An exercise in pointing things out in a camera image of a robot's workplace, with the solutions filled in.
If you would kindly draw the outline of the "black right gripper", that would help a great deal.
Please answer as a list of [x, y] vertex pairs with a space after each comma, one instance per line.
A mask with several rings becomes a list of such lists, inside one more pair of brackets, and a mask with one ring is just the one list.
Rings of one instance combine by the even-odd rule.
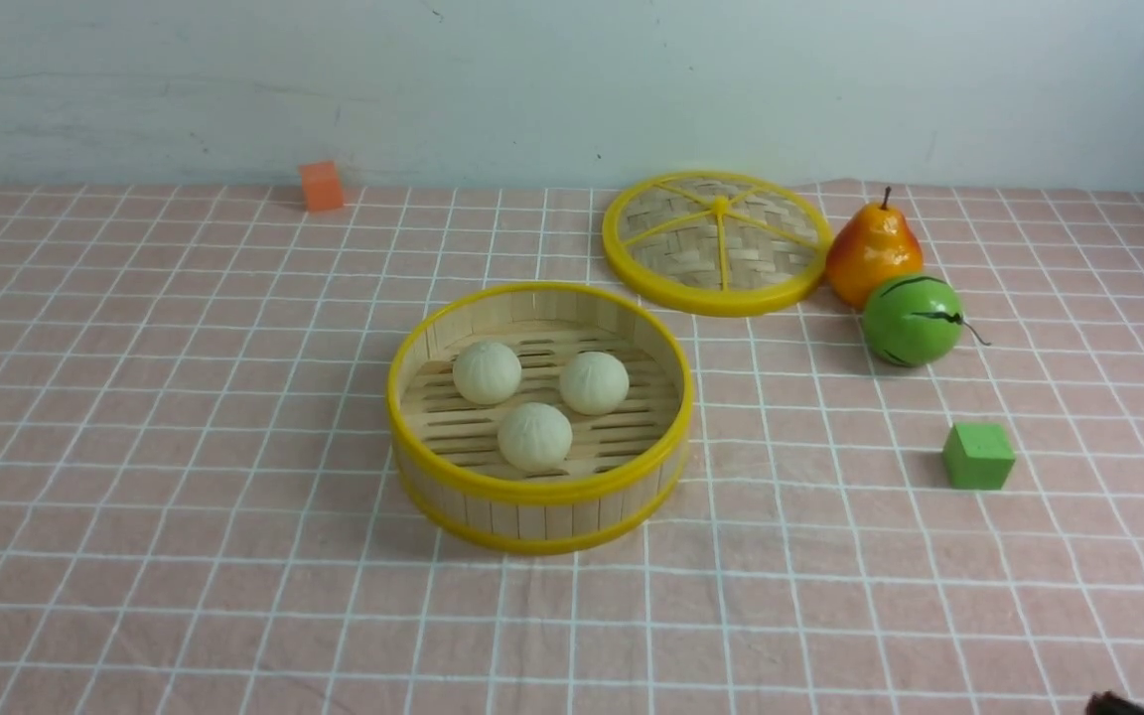
[[1090, 696], [1086, 702], [1086, 715], [1144, 715], [1144, 706], [1106, 691]]

